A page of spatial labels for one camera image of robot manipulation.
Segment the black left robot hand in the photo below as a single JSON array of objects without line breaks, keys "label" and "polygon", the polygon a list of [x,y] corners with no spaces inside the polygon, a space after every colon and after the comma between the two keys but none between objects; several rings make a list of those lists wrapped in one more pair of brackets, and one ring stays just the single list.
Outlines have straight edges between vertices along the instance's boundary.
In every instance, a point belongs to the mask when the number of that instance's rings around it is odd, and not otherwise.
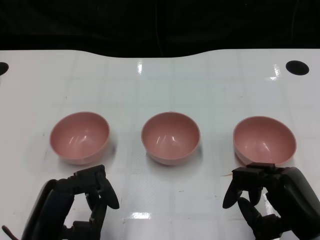
[{"label": "black left robot hand", "polygon": [[[76,195],[84,194],[91,214],[88,221],[65,226]],[[106,178],[104,165],[49,180],[41,189],[25,225],[23,240],[98,240],[107,208],[119,209],[117,195]]]}]

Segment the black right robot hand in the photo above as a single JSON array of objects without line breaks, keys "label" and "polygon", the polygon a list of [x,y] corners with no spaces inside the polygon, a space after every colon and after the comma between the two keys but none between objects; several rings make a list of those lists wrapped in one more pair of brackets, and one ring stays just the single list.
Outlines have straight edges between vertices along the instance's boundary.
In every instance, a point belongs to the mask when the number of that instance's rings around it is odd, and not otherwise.
[{"label": "black right robot hand", "polygon": [[[277,215],[262,216],[255,208],[263,189]],[[273,240],[287,231],[300,240],[320,238],[320,201],[296,167],[250,163],[234,169],[222,207],[228,209],[234,204],[238,204],[257,240]]]}]

